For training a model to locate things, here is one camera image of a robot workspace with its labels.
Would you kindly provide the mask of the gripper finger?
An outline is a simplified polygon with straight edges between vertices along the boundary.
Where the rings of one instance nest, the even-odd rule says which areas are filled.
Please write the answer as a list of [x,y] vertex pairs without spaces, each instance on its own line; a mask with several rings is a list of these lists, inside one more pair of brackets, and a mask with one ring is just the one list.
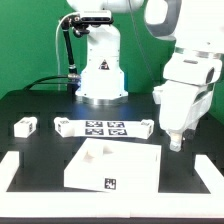
[[180,133],[170,133],[170,149],[179,152],[182,147],[183,135]]

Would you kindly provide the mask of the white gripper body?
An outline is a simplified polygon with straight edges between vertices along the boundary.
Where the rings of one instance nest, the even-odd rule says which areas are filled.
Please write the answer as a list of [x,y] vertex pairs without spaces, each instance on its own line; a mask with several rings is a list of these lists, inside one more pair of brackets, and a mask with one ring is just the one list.
[[218,53],[175,52],[164,67],[165,83],[153,90],[160,127],[169,133],[194,129],[211,106],[221,69]]

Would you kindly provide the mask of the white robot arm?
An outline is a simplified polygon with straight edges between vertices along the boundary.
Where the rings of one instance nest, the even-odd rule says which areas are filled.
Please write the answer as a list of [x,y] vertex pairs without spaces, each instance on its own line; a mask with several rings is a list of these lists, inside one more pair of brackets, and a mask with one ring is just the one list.
[[153,89],[160,106],[160,128],[170,149],[180,151],[183,133],[196,128],[209,110],[224,54],[224,0],[67,0],[69,22],[78,36],[87,35],[87,65],[78,97],[117,100],[127,95],[119,65],[120,33],[114,13],[144,7],[144,23],[156,39],[173,41],[174,52],[163,68],[165,83]]

